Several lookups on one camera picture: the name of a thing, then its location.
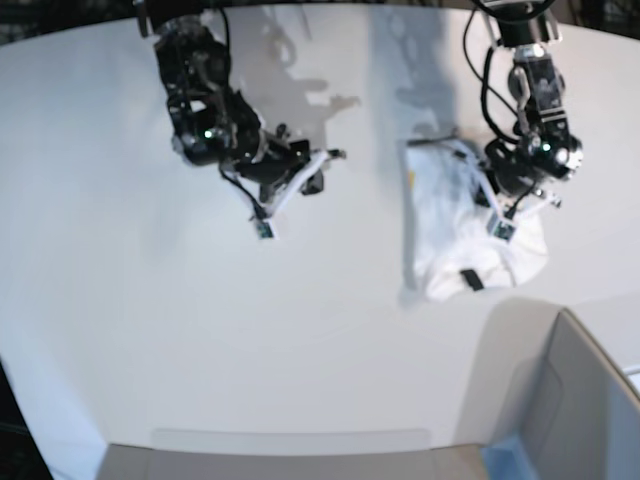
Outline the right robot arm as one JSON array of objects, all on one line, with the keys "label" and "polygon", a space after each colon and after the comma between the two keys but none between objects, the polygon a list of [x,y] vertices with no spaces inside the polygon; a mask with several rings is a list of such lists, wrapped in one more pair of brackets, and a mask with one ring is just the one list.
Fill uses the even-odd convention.
[{"label": "right robot arm", "polygon": [[153,45],[173,149],[196,167],[214,165],[264,225],[300,193],[324,189],[323,167],[347,154],[294,140],[287,124],[268,130],[261,115],[231,84],[231,33],[217,39],[203,20],[204,1],[136,1],[142,37]]}]

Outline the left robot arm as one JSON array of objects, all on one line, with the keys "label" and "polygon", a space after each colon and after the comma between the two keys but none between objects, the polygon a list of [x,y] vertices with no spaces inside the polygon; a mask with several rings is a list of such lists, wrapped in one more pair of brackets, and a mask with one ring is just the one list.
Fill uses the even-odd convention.
[{"label": "left robot arm", "polygon": [[[564,107],[566,84],[548,47],[561,40],[551,1],[475,1],[491,38],[480,75],[482,115],[495,138],[485,149],[484,173],[507,201],[496,210],[505,220],[517,218],[522,202],[536,196],[558,206],[543,189],[550,181],[568,181],[582,166],[581,141],[569,127]],[[504,132],[488,109],[489,74],[495,52],[512,53],[507,86],[515,101],[513,132]]]}]

